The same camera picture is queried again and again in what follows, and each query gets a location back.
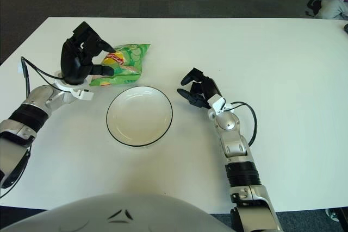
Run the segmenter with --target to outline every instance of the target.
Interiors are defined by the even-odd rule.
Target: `lay's logo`
[[[121,52],[116,52],[116,53],[108,53],[106,58],[111,58],[120,65],[122,65],[125,62],[125,58],[123,57]]]

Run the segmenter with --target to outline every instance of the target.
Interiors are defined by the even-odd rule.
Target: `robotic arm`
[[[232,105],[226,103],[215,82],[196,68],[184,77],[181,85],[193,80],[190,92],[177,91],[190,104],[209,109],[208,117],[214,122],[225,156],[231,200],[236,204],[231,210],[233,229],[237,232],[281,231],[266,187],[261,184],[249,144],[240,134],[240,121],[232,113]]]
[[[92,58],[104,50],[115,50],[86,23],[63,44],[61,71],[53,85],[34,89],[12,115],[0,123],[0,188],[11,186],[21,175],[30,157],[30,146],[54,110],[76,99],[92,100],[86,88],[90,74],[112,76],[114,70],[94,65]]]

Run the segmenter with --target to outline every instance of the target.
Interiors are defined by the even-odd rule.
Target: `wire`
[[[18,181],[20,181],[20,179],[22,178],[23,173],[24,173],[24,171],[27,168],[27,164],[28,164],[28,161],[29,161],[29,158],[30,158],[31,151],[32,151],[32,145],[29,146],[29,151],[28,151],[28,154],[27,154],[28,155],[28,160],[27,160],[26,164],[24,165],[24,168],[23,168],[21,174],[18,176],[17,180],[12,184],[12,187],[8,191],[6,191],[6,193],[4,195],[0,196],[0,199],[5,197],[17,185]]]
[[[57,90],[59,90],[59,91],[62,91],[62,92],[68,92],[68,91],[64,91],[64,90],[62,90],[62,89],[60,89],[60,88],[58,88],[58,87],[55,87],[53,84],[49,83],[49,82],[46,80],[46,78],[42,76],[41,73],[39,73],[39,72],[36,71],[36,70],[35,70],[35,72],[38,73],[38,75],[41,76],[41,78],[42,78],[48,85],[50,85],[52,88],[55,88],[55,89],[57,89]]]
[[[247,103],[245,103],[245,102],[233,102],[233,103],[231,103],[231,105],[233,105],[233,104],[240,104],[240,105],[238,105],[238,106],[235,106],[235,107],[233,107],[233,108],[231,108],[231,109],[228,109],[228,110],[225,110],[225,111],[231,111],[231,110],[233,110],[233,109],[236,109],[236,108],[238,108],[238,107],[241,107],[241,106],[243,106],[243,105],[245,105],[245,106],[247,106],[248,108],[249,108],[249,110],[250,110],[250,112],[251,112],[251,114],[252,114],[252,117],[254,118],[254,131],[253,131],[253,134],[252,134],[252,137],[251,137],[251,139],[250,139],[250,141],[249,141],[249,147],[251,147],[251,145],[254,143],[254,141],[255,141],[255,138],[256,138],[256,134],[257,134],[257,119],[256,119],[256,114],[255,114],[255,111],[254,111],[254,109],[250,106],[250,105],[248,105]]]
[[[22,63],[22,69],[23,69],[23,76],[26,80],[26,95],[28,98],[28,96],[30,94],[30,81],[29,81],[28,68],[27,68],[26,61],[25,61],[24,57],[21,57],[21,63]]]
[[[29,93],[30,93],[30,83],[29,83],[29,74],[28,74],[28,69],[27,69],[27,67],[26,67],[26,63],[27,63],[28,65],[30,65],[30,66],[34,69],[34,71],[35,71],[35,72],[36,72],[48,85],[50,85],[52,88],[55,88],[55,89],[57,89],[58,91],[68,92],[68,91],[64,91],[64,90],[62,90],[62,89],[60,89],[60,88],[58,88],[58,87],[55,87],[53,84],[49,83],[49,82],[46,80],[46,78],[42,76],[41,73],[43,73],[43,74],[46,75],[46,76],[52,77],[52,78],[54,78],[54,79],[62,79],[62,78],[56,77],[56,76],[52,76],[52,75],[50,75],[50,74],[44,72],[43,70],[38,69],[34,64],[32,64],[32,63],[31,63],[29,60],[27,60],[25,57],[21,57],[21,62],[22,62],[22,67],[23,67],[23,75],[24,75],[24,77],[25,77],[25,79],[26,79],[26,93],[27,93],[27,98],[28,98]]]
[[[27,60],[25,57],[21,57],[21,59],[23,59],[28,65],[30,65],[35,71],[39,71],[40,73],[48,76],[48,77],[51,77],[53,79],[57,79],[57,80],[63,80],[62,77],[57,77],[57,76],[53,76],[49,73],[46,73],[45,71],[41,70],[40,68],[37,68],[37,66],[35,66],[32,62],[30,62],[29,60]]]

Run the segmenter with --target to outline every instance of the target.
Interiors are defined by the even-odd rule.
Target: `green snack bag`
[[[116,84],[128,84],[138,80],[141,76],[142,59],[150,45],[129,44],[116,46],[115,53],[108,53],[102,61],[102,65],[114,69],[113,76],[93,76],[90,86],[105,86]]]

